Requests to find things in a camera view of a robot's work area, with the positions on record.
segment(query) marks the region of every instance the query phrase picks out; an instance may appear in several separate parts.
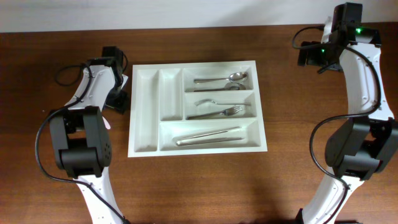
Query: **white wall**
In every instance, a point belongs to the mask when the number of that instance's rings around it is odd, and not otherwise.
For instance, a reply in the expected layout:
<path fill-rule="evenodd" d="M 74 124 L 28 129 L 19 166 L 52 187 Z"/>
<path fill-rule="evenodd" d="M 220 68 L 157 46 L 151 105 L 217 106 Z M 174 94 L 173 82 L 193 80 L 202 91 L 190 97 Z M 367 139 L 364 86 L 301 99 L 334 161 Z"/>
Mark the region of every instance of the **white wall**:
<path fill-rule="evenodd" d="M 0 32 L 319 24 L 340 0 L 1 0 Z M 398 21 L 398 0 L 362 0 L 363 22 Z"/>

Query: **black wire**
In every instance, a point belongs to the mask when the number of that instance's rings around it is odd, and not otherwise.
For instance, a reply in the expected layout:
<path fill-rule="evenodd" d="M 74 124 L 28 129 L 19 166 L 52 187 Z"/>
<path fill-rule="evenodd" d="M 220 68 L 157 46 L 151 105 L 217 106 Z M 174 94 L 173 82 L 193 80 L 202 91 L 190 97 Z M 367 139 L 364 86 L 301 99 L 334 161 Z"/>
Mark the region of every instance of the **black wire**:
<path fill-rule="evenodd" d="M 124 54 L 124 52 L 123 52 L 123 57 L 124 57 L 124 59 L 126 59 L 126 65 L 123 68 L 123 73 L 124 73 L 124 71 L 126 71 L 126 69 L 127 69 L 127 66 L 129 65 L 129 60 L 127 59 L 127 56 Z"/>
<path fill-rule="evenodd" d="M 293 48 L 295 48 L 295 49 L 300 49 L 300 50 L 308 50 L 308 49 L 316 49 L 316 48 L 320 48 L 320 47 L 335 46 L 335 47 L 339 47 L 339 48 L 348 50 L 348 51 L 350 51 L 350 52 L 356 54 L 357 56 L 361 57 L 361 58 L 366 62 L 366 64 L 369 66 L 369 68 L 370 68 L 371 71 L 372 71 L 374 80 L 375 80 L 375 82 L 376 82 L 376 88 L 377 88 L 377 101 L 376 101 L 376 104 L 373 106 L 373 108 L 372 108 L 370 111 L 364 112 L 364 113 L 338 115 L 338 116 L 333 116 L 333 117 L 331 117 L 331 118 L 324 119 L 323 121 L 319 122 L 319 123 L 314 127 L 314 129 L 312 130 L 312 132 L 311 132 L 311 136 L 310 136 L 310 154 L 311 154 L 312 161 L 315 163 L 315 165 L 316 165 L 323 173 L 325 173 L 326 175 L 328 175 L 328 176 L 331 177 L 331 178 L 334 178 L 334 179 L 340 181 L 340 182 L 343 184 L 343 186 L 344 186 L 343 197 L 341 198 L 341 200 L 340 200 L 339 204 L 337 205 L 335 211 L 334 211 L 334 212 L 331 214 L 331 216 L 324 222 L 324 224 L 326 224 L 326 223 L 328 223 L 330 220 L 333 219 L 333 217 L 337 214 L 337 212 L 339 211 L 339 209 L 340 209 L 341 206 L 343 205 L 343 203 L 344 203 L 344 201 L 345 201 L 345 199 L 346 199 L 346 197 L 347 197 L 347 194 L 348 194 L 349 185 L 348 185 L 347 182 L 345 182 L 343 179 L 341 179 L 341 178 L 337 177 L 336 175 L 334 175 L 334 174 L 328 172 L 327 170 L 325 170 L 325 169 L 319 164 L 319 162 L 317 161 L 317 158 L 315 157 L 314 152 L 313 152 L 313 139 L 314 139 L 314 137 L 315 137 L 315 133 L 317 132 L 317 130 L 318 130 L 322 125 L 326 124 L 327 122 L 334 121 L 334 120 L 337 120 L 337 119 L 358 118 L 358 117 L 368 116 L 368 115 L 374 113 L 374 112 L 380 107 L 380 105 L 381 105 L 381 86 L 380 86 L 379 77 L 378 77 L 378 75 L 377 75 L 377 71 L 376 71 L 376 69 L 374 68 L 372 62 L 371 62 L 365 55 L 361 54 L 361 53 L 358 52 L 357 50 L 354 50 L 354 49 L 352 49 L 352 48 L 350 48 L 350 47 L 339 46 L 339 45 L 335 45 L 335 44 L 331 44 L 331 43 L 313 44 L 313 45 L 308 45 L 308 46 L 303 46 L 303 47 L 298 47 L 298 46 L 296 46 L 296 44 L 295 44 L 295 38 L 296 38 L 296 36 L 298 36 L 299 33 L 301 33 L 301 32 L 304 31 L 304 30 L 307 30 L 307 29 L 319 29 L 319 30 L 323 30 L 323 26 L 305 27 L 305 28 L 299 30 L 299 31 L 294 35 L 294 37 L 293 37 L 293 40 L 292 40 Z"/>
<path fill-rule="evenodd" d="M 103 199 L 92 187 L 91 184 L 87 184 L 86 182 L 82 182 L 79 180 L 71 180 L 71 179 L 63 179 L 63 178 L 59 178 L 59 177 L 54 177 L 52 175 L 50 175 L 43 167 L 41 161 L 40 161 L 40 156 L 39 156 L 39 139 L 40 139 L 40 135 L 42 134 L 42 131 L 45 127 L 45 125 L 57 114 L 59 114 L 61 111 L 65 111 L 67 110 L 69 107 L 71 106 L 75 106 L 76 104 L 80 103 L 80 100 L 83 99 L 85 97 L 85 95 L 87 94 L 88 90 L 90 89 L 90 85 L 92 82 L 92 78 L 93 78 L 93 73 L 90 69 L 90 67 L 83 63 L 81 65 L 71 65 L 71 66 L 67 66 L 65 68 L 62 68 L 60 71 L 62 70 L 66 70 L 68 68 L 74 68 L 74 67 L 80 67 L 80 70 L 83 70 L 84 68 L 87 68 L 89 76 L 88 76 L 88 83 L 87 86 L 85 88 L 85 90 L 83 91 L 83 93 L 81 94 L 81 96 L 79 96 L 76 101 L 74 101 L 73 103 L 70 103 L 68 105 L 65 105 L 63 107 L 61 107 L 60 109 L 58 109 L 57 111 L 51 113 L 48 117 L 46 117 L 43 121 L 43 123 L 40 125 L 39 130 L 37 131 L 37 135 L 36 135 L 36 141 L 35 141 L 35 156 L 36 156 L 36 162 L 39 165 L 40 171 L 44 174 L 44 176 L 48 177 L 49 179 L 52 180 L 56 180 L 56 181 L 60 181 L 60 182 L 65 182 L 65 183 L 71 183 L 71 184 L 81 184 L 86 186 L 87 188 L 89 188 L 91 190 L 91 192 L 100 200 L 102 201 L 109 209 L 111 209 L 122 221 L 123 223 L 129 223 L 129 221 L 127 219 L 125 219 L 124 216 L 120 215 L 118 211 L 116 211 L 115 208 L 112 207 L 112 205 L 110 205 L 105 199 Z"/>
<path fill-rule="evenodd" d="M 59 77 L 59 75 L 61 74 L 61 72 L 63 72 L 63 71 L 65 71 L 65 70 L 68 70 L 69 68 L 79 68 L 79 74 L 78 74 L 78 76 L 76 77 L 76 79 L 74 80 L 74 81 L 72 81 L 71 83 L 61 83 L 59 80 L 58 80 L 58 77 Z M 71 86 L 71 85 L 73 85 L 73 84 L 75 84 L 76 82 L 78 82 L 79 80 L 80 80 L 80 77 L 81 77 L 81 72 L 82 72 L 82 66 L 81 65 L 69 65 L 69 66 L 66 66 L 66 67 L 63 67 L 63 68 L 61 68 L 59 71 L 57 71 L 56 72 L 56 74 L 54 75 L 54 80 L 55 80 L 55 82 L 58 84 L 58 85 L 60 85 L 60 86 Z"/>

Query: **silver utensil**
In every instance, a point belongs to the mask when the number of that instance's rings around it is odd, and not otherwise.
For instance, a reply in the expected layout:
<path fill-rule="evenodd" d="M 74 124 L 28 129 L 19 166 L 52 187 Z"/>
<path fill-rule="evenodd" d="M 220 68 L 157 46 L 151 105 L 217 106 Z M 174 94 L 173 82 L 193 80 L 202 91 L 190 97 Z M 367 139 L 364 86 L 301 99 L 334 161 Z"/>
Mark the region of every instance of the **silver utensil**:
<path fill-rule="evenodd" d="M 242 140 L 243 138 L 214 138 L 214 139 L 197 140 L 197 141 L 192 141 L 192 142 L 184 142 L 184 141 L 187 141 L 190 139 L 196 139 L 196 138 L 211 136 L 214 134 L 226 133 L 228 131 L 232 131 L 232 130 L 239 129 L 239 128 L 241 128 L 241 127 L 226 128 L 226 129 L 222 129 L 222 130 L 218 130 L 218 131 L 213 131 L 210 133 L 203 133 L 203 134 L 197 134 L 197 135 L 189 136 L 189 137 L 185 137 L 185 138 L 180 138 L 175 142 L 175 144 L 177 146 L 189 146 L 189 145 L 193 145 L 193 144 L 204 144 L 204 143 L 213 143 L 213 142 Z"/>
<path fill-rule="evenodd" d="M 250 103 L 217 103 L 214 100 L 211 99 L 204 99 L 204 100 L 199 100 L 194 102 L 196 106 L 202 105 L 204 103 L 214 103 L 216 105 L 245 105 L 245 106 L 250 106 Z"/>
<path fill-rule="evenodd" d="M 206 89 L 206 90 L 194 90 L 194 92 L 198 91 L 225 91 L 225 90 L 245 90 L 246 87 L 240 83 L 227 83 L 224 88 L 216 88 L 216 89 Z"/>
<path fill-rule="evenodd" d="M 204 79 L 195 79 L 193 82 L 196 84 L 199 83 L 206 83 L 206 82 L 212 82 L 212 81 L 218 81 L 218 80 L 228 80 L 231 83 L 241 83 L 248 79 L 248 73 L 247 72 L 235 72 L 229 75 L 228 78 L 204 78 Z"/>
<path fill-rule="evenodd" d="M 218 111 L 218 112 L 212 112 L 212 113 L 207 113 L 207 114 L 202 114 L 202 115 L 196 115 L 196 116 L 188 116 L 187 119 L 202 119 L 202 118 L 207 118 L 209 116 L 214 116 L 214 115 L 224 115 L 224 116 L 231 116 L 234 115 L 236 113 L 241 112 L 242 106 L 233 106 L 231 108 L 222 110 L 222 111 Z"/>

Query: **wooden table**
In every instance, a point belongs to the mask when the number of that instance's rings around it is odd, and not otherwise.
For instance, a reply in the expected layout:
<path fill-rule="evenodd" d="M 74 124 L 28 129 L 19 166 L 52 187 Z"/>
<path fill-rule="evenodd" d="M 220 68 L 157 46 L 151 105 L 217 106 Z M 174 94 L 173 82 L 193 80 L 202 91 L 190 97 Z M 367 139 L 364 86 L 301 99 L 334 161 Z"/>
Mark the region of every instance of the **wooden table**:
<path fill-rule="evenodd" d="M 398 115 L 398 23 L 380 29 L 381 71 L 391 110 Z M 91 223 L 76 185 L 45 178 L 34 157 L 34 139 L 49 111 L 64 105 L 77 85 L 54 80 L 61 67 L 101 55 L 116 45 L 131 65 L 255 60 L 268 152 L 127 158 L 129 111 L 104 110 L 112 125 L 110 178 L 119 208 L 133 223 L 277 223 L 293 219 L 314 196 L 323 174 L 308 151 L 310 132 L 322 119 L 347 112 L 342 73 L 317 75 L 298 67 L 291 38 L 303 26 L 208 29 L 99 30 L 0 34 L 0 223 Z M 320 40 L 308 31 L 298 41 Z M 127 85 L 131 92 L 131 82 Z M 319 160 L 341 121 L 316 136 Z M 51 174 L 49 130 L 41 157 Z M 396 223 L 398 156 L 360 187 L 338 220 Z"/>

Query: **empty compartment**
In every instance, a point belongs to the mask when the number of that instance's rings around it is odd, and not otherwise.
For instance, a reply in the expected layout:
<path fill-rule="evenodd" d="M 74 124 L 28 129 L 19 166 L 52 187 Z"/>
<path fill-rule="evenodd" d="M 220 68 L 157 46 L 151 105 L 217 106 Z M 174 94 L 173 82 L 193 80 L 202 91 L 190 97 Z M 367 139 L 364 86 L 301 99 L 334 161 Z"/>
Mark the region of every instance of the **empty compartment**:
<path fill-rule="evenodd" d="M 243 110 L 231 116 L 216 114 L 202 119 L 254 118 L 257 116 L 256 101 L 252 91 L 218 91 L 216 93 L 186 93 L 185 119 L 190 116 L 222 111 L 233 106 L 241 106 Z"/>
<path fill-rule="evenodd" d="M 249 65 L 245 66 L 225 66 L 222 67 L 220 63 L 217 67 L 202 67 L 202 68 L 184 68 L 184 86 L 185 92 L 193 92 L 195 90 L 207 90 L 207 89 L 218 89 L 224 88 L 228 83 L 231 83 L 227 78 L 236 72 L 247 72 L 248 78 L 241 82 L 247 90 L 253 89 L 252 80 L 252 67 Z M 223 80 L 195 83 L 195 79 L 213 79 L 213 78 L 224 78 Z"/>
<path fill-rule="evenodd" d="M 182 119 L 182 73 L 179 68 L 159 70 L 159 116 L 161 121 Z"/>
<path fill-rule="evenodd" d="M 159 73 L 156 69 L 145 69 L 138 70 L 136 75 L 133 90 L 139 91 L 132 96 L 131 119 L 136 123 L 130 125 L 130 133 L 134 133 L 130 144 L 136 152 L 156 151 Z"/>
<path fill-rule="evenodd" d="M 243 138 L 242 140 L 213 142 L 204 144 L 192 144 L 188 146 L 177 146 L 176 141 L 180 138 L 197 134 L 210 133 L 221 129 L 241 127 L 227 133 L 205 136 L 195 140 L 214 138 Z M 211 149 L 207 153 L 227 152 L 222 149 L 229 148 L 228 152 L 252 151 L 250 147 L 260 147 L 259 125 L 256 119 L 234 119 L 213 121 L 176 121 L 160 123 L 159 147 L 161 151 Z"/>

